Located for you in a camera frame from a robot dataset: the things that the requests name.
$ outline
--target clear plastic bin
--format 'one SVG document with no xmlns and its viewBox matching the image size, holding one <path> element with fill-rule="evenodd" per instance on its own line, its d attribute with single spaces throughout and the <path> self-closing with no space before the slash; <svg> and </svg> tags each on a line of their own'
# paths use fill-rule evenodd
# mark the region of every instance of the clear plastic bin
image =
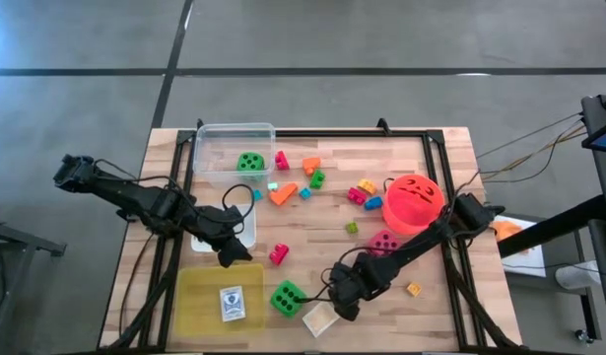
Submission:
<svg viewBox="0 0 606 355">
<path fill-rule="evenodd" d="M 276 132 L 270 123 L 205 124 L 197 131 L 193 172 L 211 184 L 263 181 L 274 171 Z M 263 157 L 260 171 L 238 171 L 244 153 Z"/>
</svg>

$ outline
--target wooden table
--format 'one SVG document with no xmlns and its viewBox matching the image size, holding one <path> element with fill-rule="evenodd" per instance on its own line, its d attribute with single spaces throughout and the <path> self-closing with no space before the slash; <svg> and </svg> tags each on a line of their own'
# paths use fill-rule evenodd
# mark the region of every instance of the wooden table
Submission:
<svg viewBox="0 0 606 355">
<path fill-rule="evenodd" d="M 444 132 L 453 181 L 459 186 L 470 179 L 477 170 L 469 131 L 464 127 L 441 129 Z M 153 130 L 143 164 L 143 178 L 168 175 L 176 132 L 176 129 Z M 362 302 L 356 321 L 339 319 L 318 338 L 311 335 L 301 320 L 314 304 L 305 305 L 294 319 L 285 319 L 269 305 L 269 297 L 284 279 L 295 282 L 309 295 L 315 294 L 322 286 L 319 275 L 323 268 L 330 267 L 345 250 L 362 245 L 376 232 L 385 228 L 380 210 L 365 211 L 362 206 L 357 206 L 346 198 L 346 191 L 349 187 L 357 185 L 360 178 L 369 178 L 381 187 L 386 178 L 405 174 L 426 176 L 421 140 L 369 137 L 278 138 L 277 150 L 286 152 L 292 169 L 288 172 L 275 172 L 272 180 L 294 181 L 300 187 L 306 186 L 308 179 L 302 170 L 302 158 L 319 156 L 322 159 L 322 170 L 326 173 L 326 183 L 322 189 L 314 191 L 308 201 L 296 195 L 281 207 L 267 199 L 256 204 L 257 244 L 251 254 L 254 257 L 253 262 L 260 262 L 265 268 L 265 329 L 253 334 L 178 338 L 173 334 L 171 320 L 168 351 L 457 350 L 440 248 L 430 250 L 404 267 L 392 282 L 390 290 L 379 298 L 372 302 Z M 438 179 L 441 180 L 438 152 L 434 151 L 434 156 Z M 182 159 L 183 170 L 186 167 L 186 155 Z M 179 175 L 183 177 L 184 172 L 180 171 Z M 146 183 L 162 185 L 165 182 L 143 182 Z M 484 187 L 479 178 L 465 190 L 484 200 Z M 218 203 L 223 191 L 197 178 L 191 189 L 200 204 Z M 247 202 L 246 195 L 246 191 L 238 191 L 231 195 L 231 201 Z M 345 224 L 353 220 L 360 228 L 355 237 L 348 235 L 344 229 Z M 136 256 L 148 237 L 149 233 L 142 225 L 133 224 L 128 228 L 102 330 L 101 345 L 111 343 L 118 336 L 118 314 L 126 283 Z M 273 266 L 267 257 L 277 243 L 285 243 L 291 248 L 280 267 Z M 146 298 L 154 246 L 155 243 L 150 243 L 132 285 L 125 312 L 125 324 L 133 319 Z M 476 238 L 469 254 L 480 302 L 505 334 L 520 343 L 521 338 L 493 233 L 485 232 Z M 185 235 L 180 268 L 217 264 L 213 255 L 206 256 L 194 252 L 190 247 L 190 237 Z M 422 293 L 416 298 L 405 291 L 410 282 L 417 282 L 423 287 Z M 462 302 L 465 326 L 471 333 L 469 310 L 464 301 Z M 158 334 L 159 316 L 160 312 L 154 313 L 154 335 Z"/>
</svg>

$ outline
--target green toy block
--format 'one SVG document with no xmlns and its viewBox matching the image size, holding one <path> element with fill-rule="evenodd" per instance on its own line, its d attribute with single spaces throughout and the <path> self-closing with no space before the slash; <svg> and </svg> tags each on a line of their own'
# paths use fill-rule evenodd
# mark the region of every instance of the green toy block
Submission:
<svg viewBox="0 0 606 355">
<path fill-rule="evenodd" d="M 245 152 L 239 156 L 236 169 L 240 172 L 256 172 L 265 170 L 265 160 L 260 154 Z"/>
<path fill-rule="evenodd" d="M 272 294 L 270 303 L 285 317 L 291 318 L 303 307 L 303 304 L 294 302 L 294 298 L 304 299 L 306 294 L 292 281 L 285 280 Z"/>
<path fill-rule="evenodd" d="M 358 224 L 355 223 L 355 222 L 348 223 L 346 225 L 346 231 L 349 232 L 349 234 L 355 234 L 355 233 L 357 233 L 359 231 L 358 230 Z"/>
<path fill-rule="evenodd" d="M 311 188 L 321 188 L 324 183 L 324 173 L 320 169 L 316 169 L 311 176 L 311 183 L 309 187 Z"/>
</svg>

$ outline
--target yellow plastic tray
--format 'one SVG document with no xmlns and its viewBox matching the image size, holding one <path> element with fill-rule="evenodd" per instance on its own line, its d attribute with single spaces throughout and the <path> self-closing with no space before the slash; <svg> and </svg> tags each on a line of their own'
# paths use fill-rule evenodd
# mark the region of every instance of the yellow plastic tray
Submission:
<svg viewBox="0 0 606 355">
<path fill-rule="evenodd" d="M 224 322 L 220 290 L 233 286 L 242 287 L 245 318 Z M 177 336 L 226 334 L 265 327 L 261 264 L 181 269 L 176 295 L 173 332 Z"/>
</svg>

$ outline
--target concrete floor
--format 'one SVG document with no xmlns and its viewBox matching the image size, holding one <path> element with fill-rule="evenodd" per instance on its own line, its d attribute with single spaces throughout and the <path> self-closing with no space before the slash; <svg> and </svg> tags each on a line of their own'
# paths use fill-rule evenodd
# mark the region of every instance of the concrete floor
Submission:
<svg viewBox="0 0 606 355">
<path fill-rule="evenodd" d="M 184 0 L 0 0 L 0 68 L 165 68 Z M 178 67 L 606 66 L 602 0 L 195 1 Z M 125 224 L 107 203 L 62 192 L 65 153 L 107 158 L 136 174 L 162 77 L 0 77 L 0 218 L 68 243 L 39 254 L 3 353 L 96 346 Z M 163 127 L 270 121 L 276 126 L 462 125 L 475 150 L 580 110 L 606 76 L 175 78 Z M 500 168 L 567 124 L 480 161 Z M 546 156 L 507 176 L 540 169 Z M 490 184 L 489 200 L 547 217 L 599 193 L 588 151 L 560 146 L 549 169 Z M 578 299 L 511 288 L 524 343 L 585 347 Z"/>
</svg>

